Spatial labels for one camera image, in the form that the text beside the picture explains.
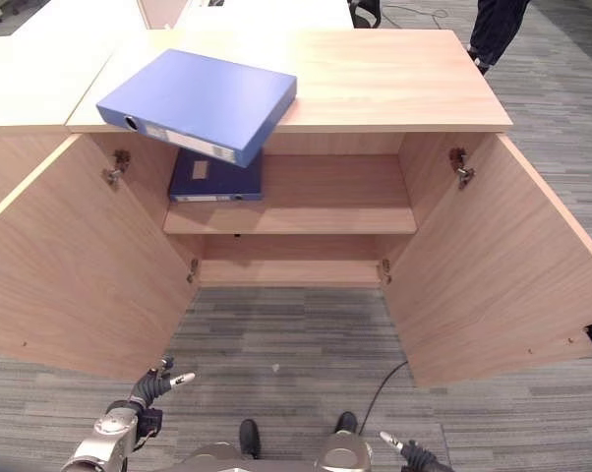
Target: black shoe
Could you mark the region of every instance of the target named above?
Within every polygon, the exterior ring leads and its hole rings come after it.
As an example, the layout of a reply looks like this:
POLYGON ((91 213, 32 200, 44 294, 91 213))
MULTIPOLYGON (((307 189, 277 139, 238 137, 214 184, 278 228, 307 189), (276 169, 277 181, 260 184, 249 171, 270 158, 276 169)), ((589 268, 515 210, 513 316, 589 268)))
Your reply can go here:
POLYGON ((239 447, 242 454, 252 455, 253 459, 259 458, 261 454, 261 438, 255 420, 244 420, 239 425, 239 447))
POLYGON ((335 425, 334 433, 338 431, 348 431, 350 433, 357 433, 357 417, 350 411, 342 413, 335 425))

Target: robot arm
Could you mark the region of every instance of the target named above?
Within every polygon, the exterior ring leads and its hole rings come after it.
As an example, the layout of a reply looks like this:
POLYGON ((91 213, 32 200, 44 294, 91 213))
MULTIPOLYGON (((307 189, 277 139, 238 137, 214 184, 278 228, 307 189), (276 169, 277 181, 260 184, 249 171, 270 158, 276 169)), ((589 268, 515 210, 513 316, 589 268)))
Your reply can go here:
POLYGON ((162 411, 149 408, 153 401, 195 377, 183 374, 170 379, 168 371, 172 367, 172 358, 163 359, 160 369, 150 369, 135 383, 128 400, 110 405, 62 472, 125 472, 128 456, 160 431, 162 411))

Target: black trousers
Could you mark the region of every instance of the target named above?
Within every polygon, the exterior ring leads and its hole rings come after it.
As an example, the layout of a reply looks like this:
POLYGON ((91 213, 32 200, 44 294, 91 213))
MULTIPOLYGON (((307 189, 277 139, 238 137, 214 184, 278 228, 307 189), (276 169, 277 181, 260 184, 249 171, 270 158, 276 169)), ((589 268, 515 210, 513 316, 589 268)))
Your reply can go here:
POLYGON ((484 64, 495 65, 512 42, 530 0, 478 0, 471 46, 484 64))

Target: black cable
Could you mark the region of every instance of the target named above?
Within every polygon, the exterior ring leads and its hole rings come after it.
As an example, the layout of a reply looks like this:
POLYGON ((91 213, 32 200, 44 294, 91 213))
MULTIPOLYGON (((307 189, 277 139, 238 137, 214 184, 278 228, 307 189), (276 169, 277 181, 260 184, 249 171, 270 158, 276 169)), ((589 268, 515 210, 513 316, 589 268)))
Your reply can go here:
POLYGON ((413 8, 409 8, 409 7, 402 7, 401 5, 382 5, 382 15, 384 16, 384 18, 386 20, 388 20, 389 22, 391 22, 396 28, 399 28, 401 30, 401 25, 399 25, 398 23, 395 23, 394 21, 392 21, 385 13, 384 13, 384 8, 398 8, 400 10, 407 10, 408 12, 412 12, 415 13, 416 15, 424 15, 426 17, 432 17, 432 20, 434 21, 434 24, 438 27, 439 30, 442 30, 443 27, 441 27, 441 24, 438 23, 438 18, 440 18, 441 20, 444 18, 448 18, 449 13, 446 10, 443 10, 442 8, 439 8, 438 10, 434 10, 432 13, 429 12, 421 12, 420 10, 414 10, 413 8))
POLYGON ((382 392, 382 389, 385 387, 385 384, 403 366, 407 366, 407 361, 401 362, 398 366, 396 366, 394 369, 392 369, 389 372, 389 374, 387 376, 385 376, 384 381, 379 385, 379 388, 375 392, 375 396, 373 396, 373 399, 371 400, 371 404, 368 407, 368 411, 366 412, 366 416, 364 417, 364 421, 362 422, 362 427, 359 429, 359 436, 362 436, 362 433, 364 432, 364 427, 366 426, 366 422, 368 421, 368 417, 370 416, 371 411, 373 410, 373 406, 375 406, 375 402, 377 401, 379 394, 382 392))

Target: binder label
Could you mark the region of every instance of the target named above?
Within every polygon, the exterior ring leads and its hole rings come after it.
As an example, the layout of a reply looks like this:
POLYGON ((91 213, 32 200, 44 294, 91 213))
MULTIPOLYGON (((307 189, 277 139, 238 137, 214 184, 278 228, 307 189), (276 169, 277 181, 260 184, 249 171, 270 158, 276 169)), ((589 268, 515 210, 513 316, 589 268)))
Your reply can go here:
POLYGON ((176 202, 225 202, 230 201, 230 197, 221 195, 185 195, 176 196, 176 202))
POLYGON ((209 143, 208 141, 192 138, 191 136, 181 135, 175 131, 165 130, 167 141, 174 145, 182 146, 183 148, 196 150, 202 154, 207 154, 216 159, 225 160, 230 163, 235 163, 235 151, 228 147, 222 147, 209 143))

